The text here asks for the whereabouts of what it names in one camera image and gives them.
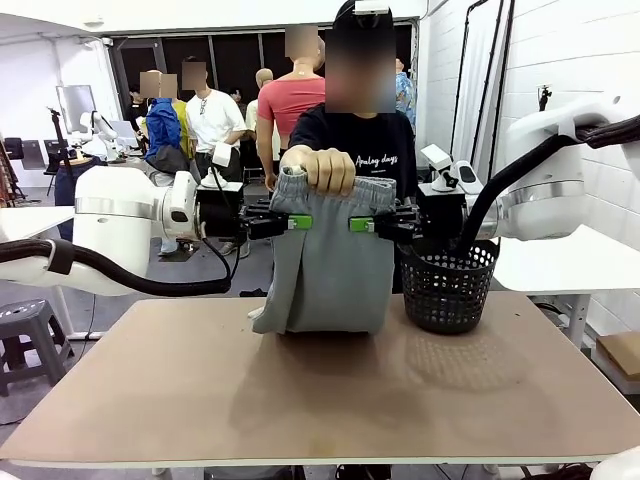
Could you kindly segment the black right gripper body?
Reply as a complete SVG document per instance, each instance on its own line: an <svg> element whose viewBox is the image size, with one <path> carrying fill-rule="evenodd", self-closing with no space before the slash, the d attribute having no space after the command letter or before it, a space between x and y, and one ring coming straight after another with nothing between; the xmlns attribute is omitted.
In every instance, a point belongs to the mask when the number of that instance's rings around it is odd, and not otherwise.
<svg viewBox="0 0 640 480"><path fill-rule="evenodd" d="M445 241L462 233L466 215L466 196L456 188L439 192L431 184L420 184L418 209L424 237Z"/></svg>

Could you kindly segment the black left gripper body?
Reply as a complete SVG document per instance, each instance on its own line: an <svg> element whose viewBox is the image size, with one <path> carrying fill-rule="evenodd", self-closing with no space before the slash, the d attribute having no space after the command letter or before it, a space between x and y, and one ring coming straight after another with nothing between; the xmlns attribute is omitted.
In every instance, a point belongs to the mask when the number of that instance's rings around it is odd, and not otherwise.
<svg viewBox="0 0 640 480"><path fill-rule="evenodd" d="M244 185L228 183L222 189L199 186L196 190L197 225L203 236L237 236Z"/></svg>

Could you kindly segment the person's right hand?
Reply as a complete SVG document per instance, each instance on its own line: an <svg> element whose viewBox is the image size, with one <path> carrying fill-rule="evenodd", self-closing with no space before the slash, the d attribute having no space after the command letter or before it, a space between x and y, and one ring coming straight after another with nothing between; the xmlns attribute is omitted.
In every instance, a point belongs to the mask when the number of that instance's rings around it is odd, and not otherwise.
<svg viewBox="0 0 640 480"><path fill-rule="evenodd" d="M354 187L355 164L347 153L335 148L313 150L304 145L294 146L284 154L281 166L304 170L308 185L318 193L347 196Z"/></svg>

